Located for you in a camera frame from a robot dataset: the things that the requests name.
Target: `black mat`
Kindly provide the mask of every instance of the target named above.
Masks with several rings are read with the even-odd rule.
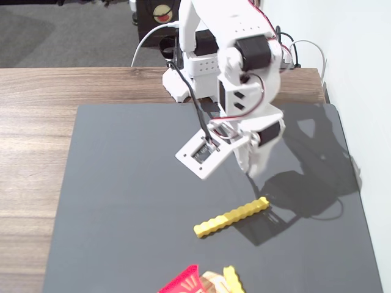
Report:
[[[81,106],[44,293],[156,292],[192,263],[234,265],[247,293],[382,292],[337,111],[282,109],[264,174],[249,180],[231,156],[201,181],[175,158],[199,128],[191,104]],[[195,236],[261,195],[267,211]]]

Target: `black cable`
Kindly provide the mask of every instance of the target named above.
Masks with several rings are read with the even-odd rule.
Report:
[[[281,35],[286,35],[288,38],[290,38],[291,39],[291,41],[293,41],[294,42],[294,40],[293,40],[293,37],[291,37],[291,35],[290,34],[287,34],[286,32],[278,32],[277,33],[277,35],[278,36],[281,36]],[[298,57],[298,50],[296,49],[296,44],[293,44],[293,48],[294,48],[294,56],[295,56],[295,58],[296,58],[296,64],[294,65],[294,67],[301,67],[300,66],[300,64],[299,64],[299,57]]]
[[[190,93],[190,96],[191,96],[191,98],[193,100],[194,107],[195,107],[195,110],[197,112],[197,116],[198,116],[198,120],[200,122],[201,129],[205,132],[205,139],[206,139],[207,142],[211,142],[212,141],[212,137],[210,136],[209,129],[206,126],[205,120],[203,119],[202,111],[201,111],[201,109],[200,109],[200,107],[198,105],[198,101],[197,101],[196,96],[194,94],[193,88],[191,87],[191,84],[183,76],[182,72],[180,71],[180,69],[177,67],[177,65],[175,63],[173,63],[172,61],[167,61],[167,63],[170,64],[175,69],[175,71],[179,74],[179,77],[182,79],[182,81],[189,88],[189,93]]]
[[[153,14],[153,11],[152,11],[152,0],[149,0],[149,1],[145,1],[145,10],[152,17],[161,17],[161,16],[165,16],[165,15],[169,14],[172,11],[172,9],[174,9],[174,5],[175,5],[175,0],[172,0],[169,11],[167,11],[165,14],[155,15],[155,14]]]
[[[281,27],[280,26],[276,26],[276,33],[277,33],[277,40],[279,41],[279,43],[281,43]]]

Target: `robotic arm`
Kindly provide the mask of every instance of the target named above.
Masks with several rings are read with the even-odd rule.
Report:
[[[208,124],[211,140],[201,129],[176,157],[205,179],[234,152],[241,169],[254,177],[285,129],[283,113],[270,105],[279,91],[282,60],[274,29],[247,0],[182,0],[179,13],[183,72],[194,77],[195,68],[217,69],[217,78],[207,77],[217,89],[220,117]],[[216,38],[216,56],[194,55],[201,20]]]

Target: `cable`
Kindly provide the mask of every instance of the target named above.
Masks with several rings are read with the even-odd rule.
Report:
[[[263,13],[262,10],[260,10],[257,6],[254,5],[254,3],[251,2],[251,0],[248,0],[252,7],[254,7],[260,14],[263,15],[263,18],[266,19],[266,21],[269,23],[271,30],[273,31],[274,38],[277,38],[277,32],[274,29],[274,26],[271,24],[269,18],[266,16],[266,14]]]
[[[155,15],[155,14],[153,14],[153,12],[152,12],[152,1],[149,0],[149,2],[145,1],[145,10],[146,10],[146,11],[148,12],[148,14],[151,15],[152,17],[161,17],[161,16],[165,16],[165,15],[169,14],[169,13],[172,11],[172,9],[174,9],[174,5],[175,5],[175,0],[172,0],[169,11],[167,11],[165,14]]]
[[[151,29],[151,30],[144,36],[144,38],[142,38],[142,40],[141,40],[140,43],[138,44],[138,46],[137,46],[137,48],[136,48],[136,51],[134,52],[132,64],[130,65],[130,67],[133,67],[134,61],[136,61],[137,54],[139,53],[142,44],[145,42],[146,39],[149,38],[149,36],[151,36],[151,34],[153,34],[153,33],[156,32],[157,30],[162,29],[162,28],[164,28],[164,27],[176,27],[176,28],[178,28],[178,26],[179,26],[179,21],[174,21],[174,22],[172,22],[172,23],[164,23],[164,24],[161,24],[160,26],[156,26],[156,27],[154,27],[153,29]]]
[[[203,119],[202,111],[200,109],[200,106],[199,106],[198,101],[196,99],[196,96],[194,94],[193,88],[191,87],[191,84],[183,76],[182,72],[180,71],[180,69],[177,67],[177,65],[175,63],[173,63],[172,61],[167,61],[167,64],[170,64],[175,69],[175,71],[178,73],[178,75],[182,79],[182,81],[187,85],[187,87],[189,89],[190,96],[191,96],[193,103],[194,103],[195,110],[197,112],[197,116],[198,116],[198,120],[200,122],[201,129],[205,132],[205,139],[207,142],[211,142],[212,137],[210,136],[209,129],[206,126],[205,120]]]
[[[314,42],[311,42],[311,41],[309,41],[309,40],[297,40],[297,41],[294,41],[294,42],[290,45],[289,49],[291,49],[292,46],[293,46],[294,44],[299,43],[299,42],[306,42],[306,43],[313,44],[314,46],[316,46],[316,47],[319,49],[320,53],[322,54],[323,68],[322,68],[322,74],[321,74],[321,83],[322,83],[322,85],[323,85],[324,71],[325,71],[325,69],[326,69],[326,58],[325,58],[325,56],[324,56],[324,53],[323,53],[322,48],[320,48],[317,44],[315,44]]]
[[[276,33],[277,33],[277,41],[281,44],[281,27],[276,26]]]
[[[218,118],[213,118],[210,120],[210,122],[213,122],[214,120],[224,120],[224,121],[233,121],[233,120],[240,120],[242,119],[243,117],[251,114],[263,101],[263,98],[265,97],[265,84],[262,80],[262,78],[259,76],[259,75],[256,75],[255,73],[248,73],[249,75],[253,75],[257,78],[259,78],[260,82],[261,82],[261,85],[262,85],[262,94],[261,94],[261,98],[259,99],[259,101],[256,103],[256,105],[251,108],[249,111],[247,111],[246,113],[243,113],[243,114],[240,114],[240,115],[234,115],[234,116],[228,116],[228,117],[218,117]]]
[[[281,35],[286,35],[288,38],[291,39],[291,41],[294,42],[293,40],[293,37],[291,37],[290,34],[287,34],[286,32],[277,32],[277,35],[279,36],[279,42],[281,43]],[[297,67],[300,67],[300,64],[299,64],[299,57],[298,57],[298,50],[296,49],[296,44],[293,45],[293,48],[294,48],[294,56],[296,58],[296,64],[294,65],[295,68]]]

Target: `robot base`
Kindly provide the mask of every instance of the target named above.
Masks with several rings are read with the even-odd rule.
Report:
[[[184,70],[181,72],[192,85],[195,98],[210,97],[213,102],[217,102],[217,73],[190,78],[187,72]],[[163,86],[177,103],[183,103],[190,96],[188,87],[174,69],[169,68],[163,73]]]

